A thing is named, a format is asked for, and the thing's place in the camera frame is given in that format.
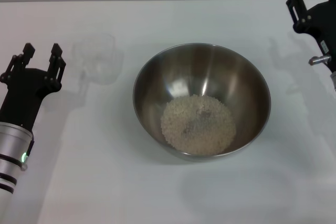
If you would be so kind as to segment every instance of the robotic arm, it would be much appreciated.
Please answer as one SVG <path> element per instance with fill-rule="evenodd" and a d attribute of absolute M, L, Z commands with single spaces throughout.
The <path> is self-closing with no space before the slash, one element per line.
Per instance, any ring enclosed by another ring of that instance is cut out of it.
<path fill-rule="evenodd" d="M 33 125 L 42 100 L 58 92 L 65 68 L 58 44 L 51 50 L 48 71 L 26 68 L 35 49 L 26 44 L 23 54 L 14 55 L 0 82 L 8 87 L 0 108 L 0 220 L 14 192 L 17 179 L 26 168 L 33 148 Z"/>
<path fill-rule="evenodd" d="M 330 77 L 336 89 L 336 0 L 328 0 L 309 10 L 303 0 L 287 0 L 286 4 L 294 31 L 313 36 L 322 51 L 323 56 L 312 57 L 309 64 L 324 63 L 332 72 Z"/>

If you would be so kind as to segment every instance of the green led light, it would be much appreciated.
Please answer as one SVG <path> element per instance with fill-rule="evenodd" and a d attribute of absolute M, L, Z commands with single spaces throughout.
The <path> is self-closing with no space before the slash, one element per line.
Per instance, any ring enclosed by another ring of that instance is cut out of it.
<path fill-rule="evenodd" d="M 25 152 L 24 154 L 22 154 L 21 162 L 24 163 L 26 161 L 26 158 L 27 158 L 27 153 Z"/>

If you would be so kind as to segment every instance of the metal bowl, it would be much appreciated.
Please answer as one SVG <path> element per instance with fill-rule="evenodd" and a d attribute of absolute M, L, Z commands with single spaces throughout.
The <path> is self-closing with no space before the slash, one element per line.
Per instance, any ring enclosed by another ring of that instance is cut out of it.
<path fill-rule="evenodd" d="M 208 95 L 231 110 L 237 134 L 214 156 L 183 153 L 165 140 L 161 116 L 168 102 L 185 95 Z M 271 109 L 267 83 L 243 56 L 211 44 L 184 44 L 164 50 L 141 69 L 133 89 L 133 105 L 145 130 L 178 156 L 220 157 L 251 143 L 265 127 Z"/>

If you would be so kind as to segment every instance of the white rice grain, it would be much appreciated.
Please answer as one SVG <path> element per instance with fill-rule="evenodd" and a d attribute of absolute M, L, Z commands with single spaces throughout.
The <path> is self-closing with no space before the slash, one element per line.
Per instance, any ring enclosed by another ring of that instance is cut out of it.
<path fill-rule="evenodd" d="M 236 136 L 228 107 L 206 95 L 169 102 L 161 117 L 161 129 L 174 148 L 195 155 L 220 154 Z"/>

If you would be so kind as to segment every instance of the white table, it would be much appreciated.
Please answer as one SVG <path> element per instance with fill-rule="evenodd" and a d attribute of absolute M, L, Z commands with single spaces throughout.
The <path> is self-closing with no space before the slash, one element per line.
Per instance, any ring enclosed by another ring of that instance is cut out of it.
<path fill-rule="evenodd" d="M 307 5 L 322 0 L 307 0 Z M 0 4 L 0 72 L 26 42 L 46 69 L 54 42 L 67 62 L 43 101 L 29 168 L 5 224 L 325 224 L 336 218 L 336 99 L 320 50 L 292 30 L 285 0 Z M 114 76 L 81 78 L 73 44 L 116 39 Z M 132 105 L 144 63 L 170 46 L 232 49 L 264 75 L 272 111 L 242 152 L 208 163 L 167 153 Z M 0 85 L 0 101 L 6 86 Z"/>

